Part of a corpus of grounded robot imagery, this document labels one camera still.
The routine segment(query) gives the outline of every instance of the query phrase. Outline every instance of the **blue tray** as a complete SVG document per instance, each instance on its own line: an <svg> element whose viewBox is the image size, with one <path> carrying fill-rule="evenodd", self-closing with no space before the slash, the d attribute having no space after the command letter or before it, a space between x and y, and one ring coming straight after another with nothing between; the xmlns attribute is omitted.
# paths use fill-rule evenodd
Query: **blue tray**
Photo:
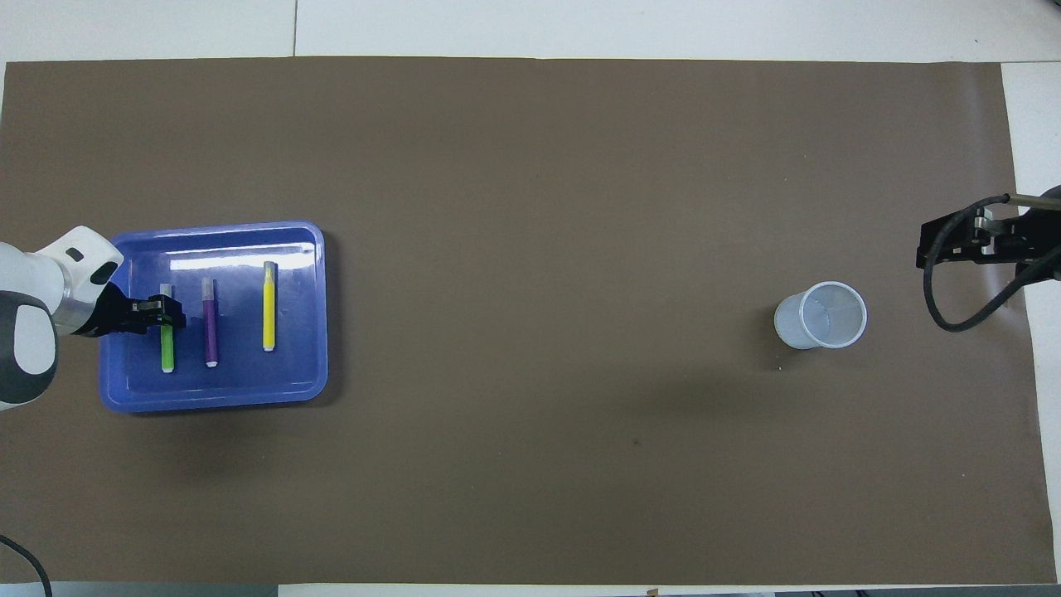
<svg viewBox="0 0 1061 597"><path fill-rule="evenodd" d="M188 327L174 331L176 369L162 373L159 331L101 338L100 396L146 412L308 401L328 382L325 240L305 222L127 232L111 281L145 298L173 284ZM276 261L276 350L262 350L262 264ZM216 279L216 368L205 364L202 279Z"/></svg>

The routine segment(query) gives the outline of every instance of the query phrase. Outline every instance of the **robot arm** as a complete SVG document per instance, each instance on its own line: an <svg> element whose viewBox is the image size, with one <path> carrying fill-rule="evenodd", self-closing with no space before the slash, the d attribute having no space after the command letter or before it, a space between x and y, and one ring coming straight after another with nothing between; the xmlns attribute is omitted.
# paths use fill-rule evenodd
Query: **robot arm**
<svg viewBox="0 0 1061 597"><path fill-rule="evenodd" d="M995 220L988 206L1002 203L1030 209L1015 217ZM933 267L944 261L1016 263L1016 275L982 310L952 323L939 313L933 294ZM925 304L937 326L947 332L963 332L979 324L1022 286L1061 280L1061 186L1042 196L1014 193L984 198L922 224L916 264L924 269Z"/></svg>
<svg viewBox="0 0 1061 597"><path fill-rule="evenodd" d="M59 335L185 327L173 298L135 300L110 283L122 261L115 245L85 226L36 252L0 243L0 410L33 401L51 384Z"/></svg>

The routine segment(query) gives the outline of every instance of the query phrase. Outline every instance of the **brown table covering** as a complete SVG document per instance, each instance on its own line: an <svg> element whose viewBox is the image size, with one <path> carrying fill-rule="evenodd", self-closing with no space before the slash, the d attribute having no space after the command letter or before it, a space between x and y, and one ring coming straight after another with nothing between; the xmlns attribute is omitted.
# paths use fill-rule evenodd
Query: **brown table covering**
<svg viewBox="0 0 1061 597"><path fill-rule="evenodd" d="M58 580L1054 582L1023 304L941 332L914 267L1012 188L997 65L10 64L0 239L316 222L331 380L116 415L64 339L0 532ZM940 267L944 312L1011 274ZM789 350L823 279L866 335Z"/></svg>

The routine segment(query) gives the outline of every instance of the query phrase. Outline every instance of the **black cable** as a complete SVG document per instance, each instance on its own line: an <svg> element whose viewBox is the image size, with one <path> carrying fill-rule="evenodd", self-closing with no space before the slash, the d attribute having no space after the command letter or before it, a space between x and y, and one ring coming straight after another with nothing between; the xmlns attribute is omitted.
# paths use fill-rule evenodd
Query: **black cable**
<svg viewBox="0 0 1061 597"><path fill-rule="evenodd" d="M37 576L40 577L40 585L45 587L45 597L52 597L52 583L48 580L48 573L46 573L45 567L40 565L40 561L37 560L33 554L30 554L29 549L2 534L0 534L0 543L11 547L16 554L25 558L25 561L30 562L33 569L37 572Z"/></svg>
<svg viewBox="0 0 1061 597"><path fill-rule="evenodd" d="M1009 200L1008 194L1001 194L997 196L989 196L987 198L981 198L976 203L970 205L969 207L958 211L951 216L943 227L940 228L939 233L936 234L936 239L932 243L932 247L928 248L928 253L925 256L925 270L923 279L923 288L925 295L925 304L928 306L928 315L932 316L933 321L936 326L947 332L964 332L984 320L988 319L991 314L995 313L998 308L1002 308L1006 301L1010 300L1016 291L1022 286L1030 282L1032 279L1041 277L1042 274L1054 265L1054 261L1061 258L1061 244L1055 246L1049 252L1043 254L1037 259L1033 263L1024 268L1016 277L1014 277L1002 292L995 295L991 301L988 301L987 305L984 305L979 312L976 312L971 318L959 323L951 323L943 319L943 316L939 313L939 308L936 306L936 298L933 296L932 289L932 271L933 267L936 265L936 260L939 259L939 253L943 249L943 242L946 236L951 234L951 231L957 227L958 223L973 215L977 209L981 207L987 207L988 205L994 205L996 203L1007 203Z"/></svg>

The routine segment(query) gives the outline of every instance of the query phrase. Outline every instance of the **white cup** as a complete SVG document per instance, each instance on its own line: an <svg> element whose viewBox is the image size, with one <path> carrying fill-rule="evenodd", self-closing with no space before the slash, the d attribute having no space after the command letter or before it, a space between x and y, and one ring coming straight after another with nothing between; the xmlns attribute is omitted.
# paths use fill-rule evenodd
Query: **white cup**
<svg viewBox="0 0 1061 597"><path fill-rule="evenodd" d="M818 282L778 305L773 330L793 349L850 347L866 331L866 303L846 283Z"/></svg>

